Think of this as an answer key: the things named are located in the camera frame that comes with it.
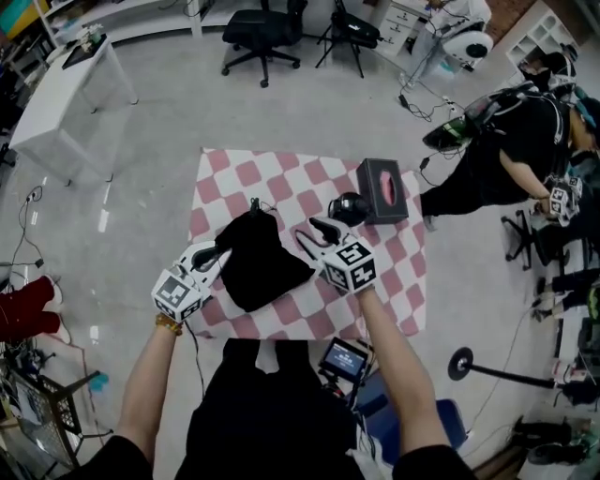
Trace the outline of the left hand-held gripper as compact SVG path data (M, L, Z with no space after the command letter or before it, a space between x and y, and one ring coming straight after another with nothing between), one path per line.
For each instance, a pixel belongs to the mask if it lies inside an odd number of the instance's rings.
M159 312L183 323L209 299L230 257L231 251L220 249L215 241L190 244L179 263L162 270L152 290Z

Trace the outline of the black drawstring bag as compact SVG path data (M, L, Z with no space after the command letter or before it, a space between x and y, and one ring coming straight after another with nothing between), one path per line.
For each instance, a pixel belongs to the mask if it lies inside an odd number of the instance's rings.
M228 252L220 277L233 302L246 313L267 306L303 285L315 273L281 243L273 208L258 198L215 239L217 251Z

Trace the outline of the person's left forearm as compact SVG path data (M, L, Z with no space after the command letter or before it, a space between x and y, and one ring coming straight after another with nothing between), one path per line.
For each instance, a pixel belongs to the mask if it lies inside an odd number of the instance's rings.
M176 340L172 329L155 326L127 379L116 430L118 436L135 444L151 465Z

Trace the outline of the person's right forearm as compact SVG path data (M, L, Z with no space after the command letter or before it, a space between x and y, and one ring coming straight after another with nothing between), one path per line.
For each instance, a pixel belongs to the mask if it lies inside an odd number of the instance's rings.
M372 288L356 295L379 370L399 421L400 452L450 444L437 411L433 383L410 342Z

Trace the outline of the pink white checkered tablecloth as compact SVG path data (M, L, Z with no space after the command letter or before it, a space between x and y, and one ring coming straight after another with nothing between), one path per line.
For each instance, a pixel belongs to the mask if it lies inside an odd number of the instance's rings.
M357 166L355 160L334 157L206 149L200 157L188 237L193 243L214 239L258 198L275 216L283 246L304 258L294 231L311 233L309 217L325 215L331 200L357 189ZM413 336L426 327L425 226L414 172L403 172L402 182L408 218L357 231L376 254L378 295L397 327ZM366 333L355 299L339 295L321 277L252 313L238 307L216 282L212 300L189 324L206 338L350 339Z

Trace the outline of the small black monitor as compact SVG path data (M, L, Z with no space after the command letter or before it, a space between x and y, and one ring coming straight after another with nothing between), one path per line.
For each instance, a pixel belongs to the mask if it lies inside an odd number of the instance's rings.
M330 341L319 363L321 370L349 383L359 383L367 365L367 352L337 337Z

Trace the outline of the black green backpack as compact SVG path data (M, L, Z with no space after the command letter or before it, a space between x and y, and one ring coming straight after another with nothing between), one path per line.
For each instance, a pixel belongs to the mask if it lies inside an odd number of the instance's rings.
M488 94L468 105L461 116L446 121L431 130L423 139L423 144L438 152L458 149L481 133L493 115L492 105L499 94Z

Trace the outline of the black lattice side table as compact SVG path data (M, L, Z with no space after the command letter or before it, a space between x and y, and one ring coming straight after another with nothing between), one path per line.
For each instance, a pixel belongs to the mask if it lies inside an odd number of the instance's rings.
M113 432L83 434L73 395L100 375L98 370L67 386L39 375L25 376L22 386L33 400L32 409L38 424L23 419L24 436L54 462L73 470L79 466L77 454L86 439L100 439Z

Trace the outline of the blue chair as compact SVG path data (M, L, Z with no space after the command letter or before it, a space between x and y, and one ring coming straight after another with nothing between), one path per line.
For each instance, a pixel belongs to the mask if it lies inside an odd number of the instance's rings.
M458 450L467 440L456 403L437 400L429 379L395 387L377 372L358 390L356 407L370 437L381 446L381 459L398 458L433 445Z

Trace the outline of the black folding chair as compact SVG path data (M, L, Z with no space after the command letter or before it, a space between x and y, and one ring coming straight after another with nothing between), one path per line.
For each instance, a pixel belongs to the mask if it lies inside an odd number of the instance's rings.
M334 3L335 9L331 14L329 26L317 42L318 45L329 43L329 46L324 47L324 53L315 68L320 67L323 60L337 45L345 43L351 47L359 75L364 79L365 76L360 61L361 50L376 49L383 37L377 27L351 14L346 9L343 0L334 0Z

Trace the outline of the black office chair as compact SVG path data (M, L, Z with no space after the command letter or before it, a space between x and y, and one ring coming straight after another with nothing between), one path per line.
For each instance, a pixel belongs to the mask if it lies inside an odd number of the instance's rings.
M296 45L304 35L303 14L308 0L287 0L286 11L274 11L269 8L269 0L261 0L261 9L243 9L236 11L222 35L225 43L231 44L235 51L241 48L248 53L226 63L221 70L223 76L230 74L231 68L247 61L259 58L262 64L261 88L269 86L267 63L272 59L290 61L293 69L301 67L301 60L284 52L278 47Z

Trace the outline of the white table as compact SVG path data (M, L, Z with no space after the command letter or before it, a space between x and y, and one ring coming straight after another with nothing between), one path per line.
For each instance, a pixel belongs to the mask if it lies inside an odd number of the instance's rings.
M67 53L57 57L38 83L12 133L9 148L19 157L31 160L65 186L69 186L71 179L35 152L35 147L44 141L57 140L75 158L110 183L113 180L113 173L99 167L99 162L94 156L62 127L63 120L72 100L83 91L84 84L102 58L108 61L116 78L124 85L128 102L135 105L139 102L139 97L130 78L123 70L108 36L103 39L93 56L71 67L63 68L68 58Z

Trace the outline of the white round backpack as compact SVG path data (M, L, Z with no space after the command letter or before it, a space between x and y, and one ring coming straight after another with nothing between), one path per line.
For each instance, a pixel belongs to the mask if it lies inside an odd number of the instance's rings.
M461 63L479 61L489 54L493 46L492 37L478 30L466 30L442 42L444 52Z

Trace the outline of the black tray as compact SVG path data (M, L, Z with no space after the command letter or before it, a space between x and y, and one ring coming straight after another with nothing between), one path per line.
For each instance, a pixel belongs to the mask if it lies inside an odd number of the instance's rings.
M77 45L67 56L67 59L62 65L62 69L71 68L75 65L80 64L83 61L91 59L96 53L99 52L103 44L106 42L107 35L101 34L99 41L94 43L87 51L83 49L81 45Z

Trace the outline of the white shelving unit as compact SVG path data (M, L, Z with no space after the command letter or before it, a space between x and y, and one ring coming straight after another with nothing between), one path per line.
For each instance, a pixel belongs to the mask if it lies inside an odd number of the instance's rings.
M113 42L180 31L202 36L200 0L52 0L47 11L32 1L55 45L94 24Z

